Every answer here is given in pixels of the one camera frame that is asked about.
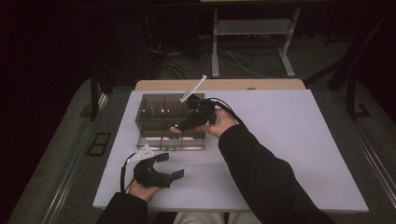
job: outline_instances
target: hand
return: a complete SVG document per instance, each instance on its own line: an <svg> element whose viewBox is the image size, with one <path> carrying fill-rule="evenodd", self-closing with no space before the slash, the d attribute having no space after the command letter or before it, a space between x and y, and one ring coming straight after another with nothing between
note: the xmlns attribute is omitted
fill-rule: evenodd
<svg viewBox="0 0 396 224"><path fill-rule="evenodd" d="M146 202L149 202L154 196L154 194L160 189L162 188L158 188L158 187L146 188L143 185L137 183L137 181L135 181L134 179L132 179L132 183L131 186L129 187L128 193L140 199L143 199Z"/></svg>
<svg viewBox="0 0 396 224"><path fill-rule="evenodd" d="M233 116L227 113L224 109L216 109L215 114L217 117L215 124L196 127L195 131L198 133L211 133L217 138L220 138L227 129L237 124Z"/></svg>

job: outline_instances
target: white tabletop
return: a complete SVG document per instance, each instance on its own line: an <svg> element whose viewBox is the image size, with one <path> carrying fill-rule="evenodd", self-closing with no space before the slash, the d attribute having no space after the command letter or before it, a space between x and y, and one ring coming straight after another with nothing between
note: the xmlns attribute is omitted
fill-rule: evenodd
<svg viewBox="0 0 396 224"><path fill-rule="evenodd" d="M120 168L125 159L137 151L139 133L134 119L142 95L160 92L182 93L131 93L93 206L105 208L113 194L120 190ZM263 145L288 161L319 209L344 213L368 211L311 91L199 92L205 93L206 98L225 101ZM205 150L170 152L169 161L156 163L154 168L167 174L185 169L185 175L170 189L155 195L148 204L151 210L249 210L219 153L218 139L210 134L206 135ZM128 165L126 181L132 178L133 169L134 163Z"/></svg>

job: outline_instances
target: clear plastic container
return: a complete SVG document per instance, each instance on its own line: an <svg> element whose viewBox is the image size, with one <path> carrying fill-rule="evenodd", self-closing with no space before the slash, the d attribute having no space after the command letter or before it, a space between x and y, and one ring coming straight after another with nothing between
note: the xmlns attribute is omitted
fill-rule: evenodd
<svg viewBox="0 0 396 224"><path fill-rule="evenodd" d="M201 99L203 93L195 93ZM181 93L144 94L136 116L140 136L138 147L148 144L153 150L200 150L205 134L194 130L174 133L169 129L186 119L190 110L180 102Z"/></svg>

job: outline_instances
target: white cable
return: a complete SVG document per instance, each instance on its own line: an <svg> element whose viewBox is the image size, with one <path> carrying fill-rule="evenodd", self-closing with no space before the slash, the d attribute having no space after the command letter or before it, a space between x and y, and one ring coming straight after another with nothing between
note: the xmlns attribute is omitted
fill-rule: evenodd
<svg viewBox="0 0 396 224"><path fill-rule="evenodd" d="M228 55L230 55L230 56L233 58L233 60L234 60L242 69L244 69L245 71L247 71L247 72L249 72L249 73L251 73L251 74L253 74L253 75L256 75L256 76L266 77L266 78L272 79L271 77L268 77L268 76L265 76L265 75L258 74L258 73L252 72L252 71L250 71L250 70L247 70L244 66L242 66L242 64L240 64L240 63L237 61L237 59L235 59L235 57L234 57L230 52L228 52L228 51L225 50L225 49L220 49L220 50L221 50L221 51L224 51L224 52L226 52Z"/></svg>
<svg viewBox="0 0 396 224"><path fill-rule="evenodd" d="M158 51L158 50L155 50L155 49L148 49L149 51L152 51L152 52L154 52L154 53L159 53L159 54L162 54L163 53L163 51Z"/></svg>

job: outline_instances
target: black jacket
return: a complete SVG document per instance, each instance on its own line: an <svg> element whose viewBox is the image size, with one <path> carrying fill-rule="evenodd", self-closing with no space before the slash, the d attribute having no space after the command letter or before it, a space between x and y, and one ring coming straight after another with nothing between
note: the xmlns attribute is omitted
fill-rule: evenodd
<svg viewBox="0 0 396 224"><path fill-rule="evenodd" d="M278 159L241 125L219 139L233 181L262 223L331 224L297 182L290 165ZM147 203L116 193L98 223L145 223Z"/></svg>

